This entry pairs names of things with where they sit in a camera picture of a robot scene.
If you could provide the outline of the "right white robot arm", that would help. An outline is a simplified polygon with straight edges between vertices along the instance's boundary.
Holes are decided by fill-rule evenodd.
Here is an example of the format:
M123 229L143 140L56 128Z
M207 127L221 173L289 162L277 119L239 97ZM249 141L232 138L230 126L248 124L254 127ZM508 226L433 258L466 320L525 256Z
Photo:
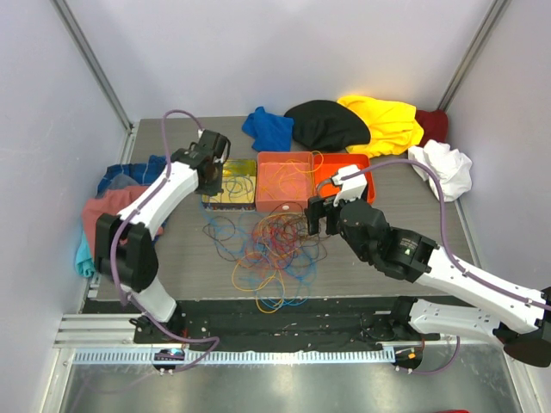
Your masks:
M393 336L465 336L500 343L513 359L550 365L550 291L519 286L457 258L444 245L415 231L392 227L384 213L362 199L314 196L305 211L308 231L339 235L357 258L385 276L435 288L463 306L404 297L388 319Z

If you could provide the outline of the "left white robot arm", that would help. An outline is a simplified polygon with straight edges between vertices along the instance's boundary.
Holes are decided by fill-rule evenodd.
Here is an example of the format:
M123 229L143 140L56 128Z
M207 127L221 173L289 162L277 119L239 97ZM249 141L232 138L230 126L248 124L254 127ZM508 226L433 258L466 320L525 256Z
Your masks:
M153 332L163 342L173 343L182 336L183 321L176 301L158 277L153 240L186 197L222 192L223 167L230 149L226 136L200 130L198 140L175 151L161 175L137 200L96 221L96 271L111 278L124 303L134 301L155 319Z

